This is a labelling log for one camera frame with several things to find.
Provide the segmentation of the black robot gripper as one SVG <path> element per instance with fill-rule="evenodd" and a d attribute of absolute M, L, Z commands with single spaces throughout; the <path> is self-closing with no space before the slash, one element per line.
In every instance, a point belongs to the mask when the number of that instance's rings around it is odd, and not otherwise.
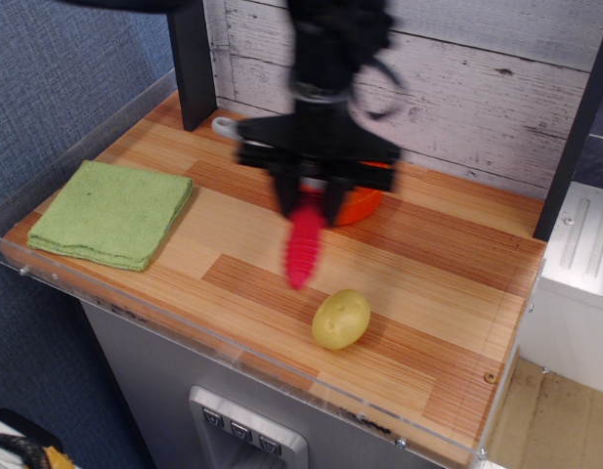
<path fill-rule="evenodd" d="M 290 114 L 244 119 L 237 125 L 239 162 L 273 177 L 280 213 L 296 208 L 300 181 L 325 182 L 324 217 L 334 226 L 355 187 L 390 191 L 397 145 L 359 125 L 345 104 L 297 100 Z"/>

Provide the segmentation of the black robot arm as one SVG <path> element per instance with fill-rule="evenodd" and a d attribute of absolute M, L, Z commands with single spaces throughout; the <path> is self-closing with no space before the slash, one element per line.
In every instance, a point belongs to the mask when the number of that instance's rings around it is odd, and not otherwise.
<path fill-rule="evenodd" d="M 348 105 L 355 100 L 354 76 L 365 65 L 402 85 L 375 56 L 388 47 L 393 20 L 382 1 L 290 1 L 287 6 L 294 28 L 288 75 L 293 112 L 238 123 L 238 161 L 271 174 L 286 218 L 302 205 L 302 180 L 318 181 L 319 213 L 332 226 L 347 192 L 392 188 L 399 148 L 356 123 Z"/>

